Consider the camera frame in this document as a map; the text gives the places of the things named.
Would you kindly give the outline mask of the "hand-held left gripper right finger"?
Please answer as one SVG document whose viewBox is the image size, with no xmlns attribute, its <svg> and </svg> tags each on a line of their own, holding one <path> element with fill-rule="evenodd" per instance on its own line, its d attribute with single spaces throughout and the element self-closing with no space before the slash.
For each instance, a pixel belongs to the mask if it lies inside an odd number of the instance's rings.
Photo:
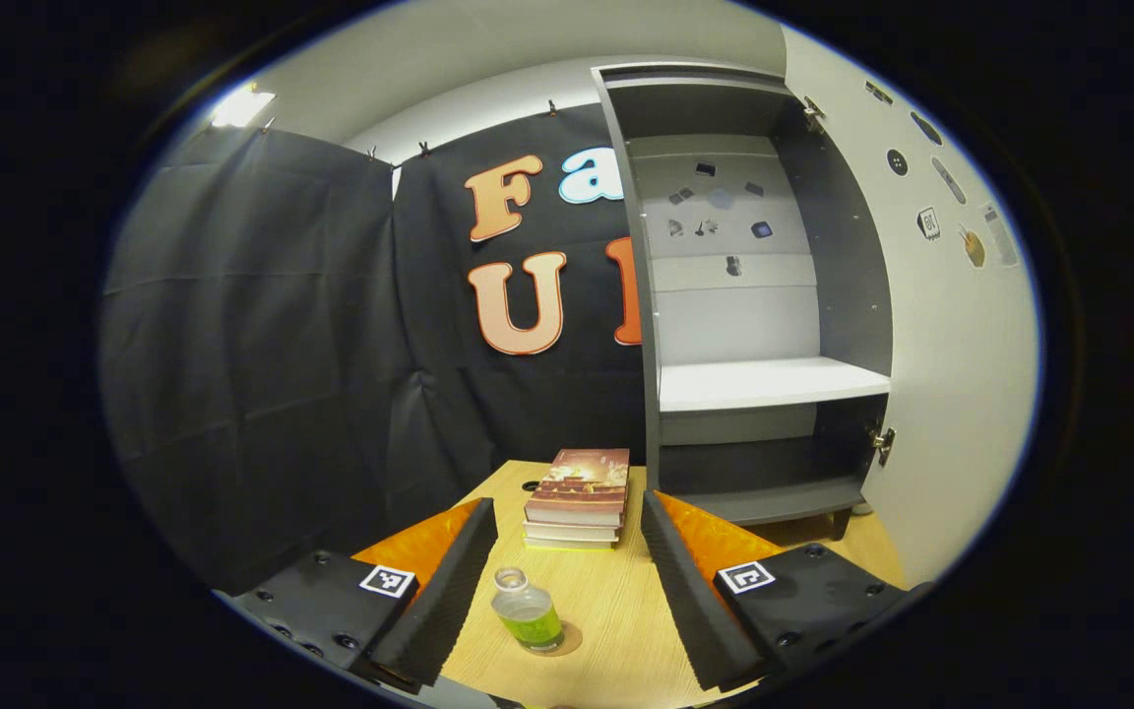
<svg viewBox="0 0 1134 709">
<path fill-rule="evenodd" d="M 780 548 L 660 490 L 642 503 L 642 535 L 703 689 L 799 677 L 913 601 L 826 545 Z"/>
</svg>

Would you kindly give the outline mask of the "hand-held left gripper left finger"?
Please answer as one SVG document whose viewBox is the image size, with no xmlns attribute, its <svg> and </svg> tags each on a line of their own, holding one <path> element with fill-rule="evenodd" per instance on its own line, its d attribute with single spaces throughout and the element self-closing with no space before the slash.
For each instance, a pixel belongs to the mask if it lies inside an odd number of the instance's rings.
<svg viewBox="0 0 1134 709">
<path fill-rule="evenodd" d="M 440 677 L 498 540 L 479 497 L 359 552 L 306 552 L 232 608 L 356 677 L 418 690 Z"/>
</svg>

